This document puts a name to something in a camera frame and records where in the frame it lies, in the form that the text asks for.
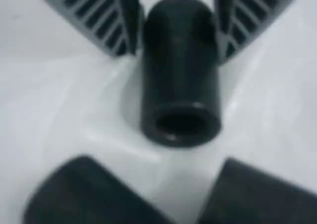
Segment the ribbed plastic part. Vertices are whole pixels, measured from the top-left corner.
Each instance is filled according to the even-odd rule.
[[[135,54],[143,9],[139,0],[46,0],[103,51]]]
[[[221,61],[254,41],[292,0],[215,0]]]

